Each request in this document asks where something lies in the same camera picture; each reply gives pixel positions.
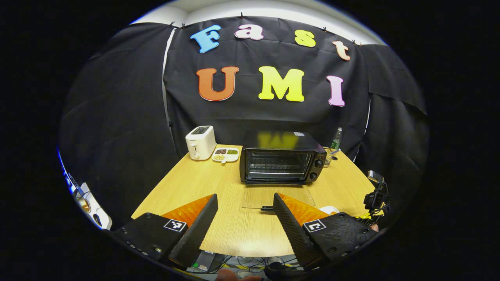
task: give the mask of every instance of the oven door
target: oven door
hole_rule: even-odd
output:
[[[247,184],[304,184],[314,152],[247,150]]]

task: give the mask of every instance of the blue letter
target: blue letter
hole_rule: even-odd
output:
[[[220,25],[215,24],[191,35],[191,37],[189,38],[194,38],[196,42],[198,42],[199,46],[201,47],[201,49],[199,49],[199,52],[203,54],[219,45],[219,42],[213,42],[212,39],[217,40],[220,38],[216,30],[220,30],[221,28],[222,27]]]

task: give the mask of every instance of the white toaster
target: white toaster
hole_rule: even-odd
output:
[[[213,126],[198,126],[186,135],[187,150],[193,160],[207,160],[216,148]]]

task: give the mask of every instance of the black fabric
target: black fabric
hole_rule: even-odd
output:
[[[72,85],[60,123],[66,170],[86,182],[123,225],[179,158],[162,93],[162,67],[173,27],[132,24],[93,55]]]
[[[244,24],[261,26],[264,39],[235,37],[238,27]],[[190,36],[212,25],[222,27],[217,31],[219,45],[200,53],[199,44]],[[296,30],[312,32],[316,46],[297,44]],[[348,47],[349,61],[339,57],[332,41],[341,41]],[[353,159],[365,132],[369,106],[365,61],[358,48],[350,40],[321,28],[274,17],[227,17],[176,29],[163,80],[179,157],[188,152],[185,136],[193,128],[212,125],[216,142],[228,145],[242,145],[247,130],[262,129],[307,132],[321,145],[330,146],[337,128],[342,127],[342,151]],[[304,71],[302,95],[305,100],[259,99],[263,87],[263,74],[259,72],[262,66],[275,67],[282,78],[290,69]],[[222,91],[225,87],[223,67],[239,68],[234,94],[222,101],[203,99],[196,72],[216,69],[213,89]],[[328,103],[331,90],[327,76],[330,75],[343,79],[343,107]]]
[[[366,60],[370,116],[356,165],[366,175],[384,176],[392,211],[383,224],[392,225],[422,183],[427,165],[430,129],[423,94],[398,56],[383,45],[359,48]]]

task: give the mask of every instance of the finger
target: finger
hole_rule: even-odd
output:
[[[379,232],[379,226],[374,224],[374,225],[370,225],[370,228],[373,229],[374,231],[376,232]]]
[[[238,276],[229,269],[219,269],[215,281],[238,281]]]
[[[241,281],[261,281],[262,278],[260,278],[259,276],[247,276],[243,279],[241,279]]]

